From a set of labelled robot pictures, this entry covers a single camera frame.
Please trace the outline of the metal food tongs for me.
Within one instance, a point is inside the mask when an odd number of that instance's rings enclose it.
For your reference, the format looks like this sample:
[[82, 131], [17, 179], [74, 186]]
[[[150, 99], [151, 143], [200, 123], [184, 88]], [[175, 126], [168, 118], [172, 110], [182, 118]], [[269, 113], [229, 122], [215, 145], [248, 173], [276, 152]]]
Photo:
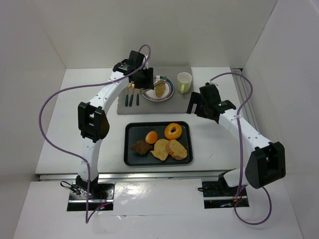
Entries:
[[153, 76], [153, 82], [151, 84], [151, 87], [150, 88], [142, 88], [140, 89], [140, 94], [142, 93], [145, 93], [149, 90], [154, 90], [155, 87], [159, 86], [159, 85], [162, 85], [162, 84], [165, 84], [167, 82], [167, 77], [164, 77], [164, 76]]

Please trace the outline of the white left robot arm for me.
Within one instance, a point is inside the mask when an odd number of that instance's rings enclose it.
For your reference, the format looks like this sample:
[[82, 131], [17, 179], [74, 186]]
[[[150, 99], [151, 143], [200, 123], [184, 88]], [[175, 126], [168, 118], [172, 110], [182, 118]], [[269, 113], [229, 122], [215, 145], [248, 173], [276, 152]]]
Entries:
[[131, 51], [128, 59], [117, 63], [107, 85], [88, 102], [78, 105], [78, 128], [83, 138], [81, 163], [76, 185], [92, 194], [98, 184], [98, 158], [102, 140], [107, 136], [110, 125], [107, 112], [118, 95], [127, 87], [152, 88], [153, 69], [146, 64], [148, 55]]

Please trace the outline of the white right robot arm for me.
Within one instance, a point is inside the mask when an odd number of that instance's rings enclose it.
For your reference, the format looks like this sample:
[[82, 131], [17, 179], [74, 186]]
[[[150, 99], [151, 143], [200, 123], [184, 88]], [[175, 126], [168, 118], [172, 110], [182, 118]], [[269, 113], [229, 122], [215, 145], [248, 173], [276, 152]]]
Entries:
[[259, 189], [284, 178], [284, 146], [280, 142], [271, 142], [257, 132], [240, 116], [232, 102], [221, 100], [214, 84], [207, 83], [199, 90], [199, 93], [191, 93], [186, 112], [215, 121], [240, 142], [240, 164], [243, 167], [222, 173], [221, 181], [230, 188], [251, 185]]

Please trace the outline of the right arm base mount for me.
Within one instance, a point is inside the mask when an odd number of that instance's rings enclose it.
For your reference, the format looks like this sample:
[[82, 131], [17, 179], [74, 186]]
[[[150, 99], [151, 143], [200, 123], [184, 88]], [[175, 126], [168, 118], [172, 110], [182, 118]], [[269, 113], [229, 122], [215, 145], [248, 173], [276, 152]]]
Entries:
[[205, 209], [233, 208], [236, 203], [237, 207], [249, 207], [245, 189], [235, 198], [237, 187], [224, 187], [218, 181], [203, 181], [197, 190], [203, 195]]

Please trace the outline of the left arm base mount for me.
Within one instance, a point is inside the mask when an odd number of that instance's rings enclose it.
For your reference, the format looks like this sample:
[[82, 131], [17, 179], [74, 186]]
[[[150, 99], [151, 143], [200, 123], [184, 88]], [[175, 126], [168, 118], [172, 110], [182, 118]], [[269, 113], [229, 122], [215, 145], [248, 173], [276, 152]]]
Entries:
[[[69, 183], [67, 181], [61, 181], [60, 186], [69, 189], [67, 211], [80, 212], [86, 210], [87, 192], [84, 189], [73, 182]], [[114, 190], [114, 183], [98, 184], [93, 193], [89, 193], [89, 211], [94, 211], [96, 208], [98, 208], [98, 211], [112, 211], [114, 207]]]

